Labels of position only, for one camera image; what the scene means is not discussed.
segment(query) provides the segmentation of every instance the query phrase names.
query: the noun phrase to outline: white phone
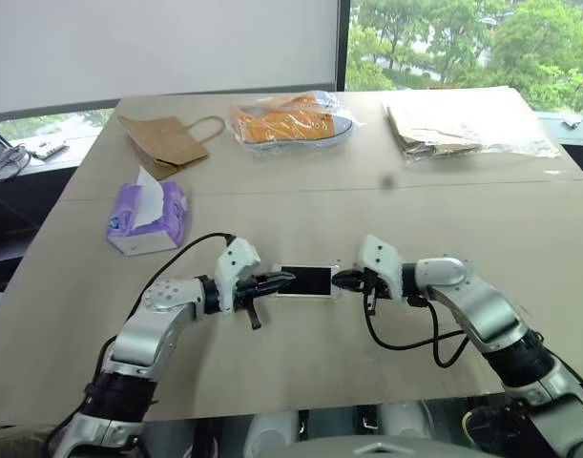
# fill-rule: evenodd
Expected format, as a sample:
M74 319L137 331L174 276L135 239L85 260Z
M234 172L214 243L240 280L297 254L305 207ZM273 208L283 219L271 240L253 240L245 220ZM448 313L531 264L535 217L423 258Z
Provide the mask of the white phone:
M338 299L342 294L340 288L331 282L340 272L339 265L274 264L272 270L295 275L295 279L281 288L277 296Z

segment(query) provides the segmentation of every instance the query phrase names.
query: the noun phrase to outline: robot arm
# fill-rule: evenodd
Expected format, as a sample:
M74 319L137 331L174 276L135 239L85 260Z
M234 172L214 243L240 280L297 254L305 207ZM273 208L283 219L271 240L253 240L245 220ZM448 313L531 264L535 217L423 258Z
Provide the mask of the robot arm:
M54 458L74 448L133 448L162 372L180 333L204 315L244 308L253 329L260 327L252 300L294 280L286 272L254 276L255 248L236 238L219 257L216 277L158 281L143 293L134 315L105 352L99 375L73 415Z
M466 260L451 257L404 263L395 248L367 236L359 249L369 293L392 299L423 297L445 305L560 456L583 453L583 388L529 329L513 305L480 279Z

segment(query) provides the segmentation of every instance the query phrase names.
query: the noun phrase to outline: plastic bag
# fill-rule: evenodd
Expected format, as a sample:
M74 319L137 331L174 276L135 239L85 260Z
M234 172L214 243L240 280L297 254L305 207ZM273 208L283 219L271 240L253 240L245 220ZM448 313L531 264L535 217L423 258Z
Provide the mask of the plastic bag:
M236 140L253 151L336 145L352 134L356 124L336 96L325 91L273 97L230 110Z
M407 162L482 153L560 155L512 88L397 91L387 94L384 106Z

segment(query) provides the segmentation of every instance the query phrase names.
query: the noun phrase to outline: brown paper bag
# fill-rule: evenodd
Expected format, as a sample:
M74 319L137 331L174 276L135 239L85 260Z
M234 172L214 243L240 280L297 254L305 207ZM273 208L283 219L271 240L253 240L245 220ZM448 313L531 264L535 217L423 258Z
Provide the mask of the brown paper bag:
M208 138L198 142L187 132L198 122L211 118L219 120L221 128ZM133 147L143 167L155 179L169 177L180 169L206 158L208 151L202 142L219 135L225 127L225 122L218 116L205 117L191 126L183 126L174 116L136 121L120 115L118 119L132 139Z

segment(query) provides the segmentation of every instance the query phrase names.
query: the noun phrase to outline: table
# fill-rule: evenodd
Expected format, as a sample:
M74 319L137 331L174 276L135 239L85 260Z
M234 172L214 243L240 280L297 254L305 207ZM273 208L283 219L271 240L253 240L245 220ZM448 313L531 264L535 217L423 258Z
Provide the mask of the table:
M462 254L547 344L583 375L583 174L557 159L468 156L406 167L381 109L385 93L340 94L365 125L344 144L255 158L226 133L174 179L192 196L187 241L213 231L249 239L275 262L352 264L372 233L408 260ZM116 114L225 115L258 95L124 99ZM0 305L0 424L59 422L81 400L101 343L172 253L124 258L104 239L118 186L137 160L115 116L52 209ZM392 188L383 177L393 177ZM214 272L220 242L191 250L165 278ZM455 329L438 307L443 331ZM450 369L430 347L386 351L363 321L361 297L267 298L263 329L243 312L192 325L156 390L149 420L347 406L500 391L473 348ZM385 303L376 327L390 342L430 334L420 309ZM441 345L449 354L456 343Z

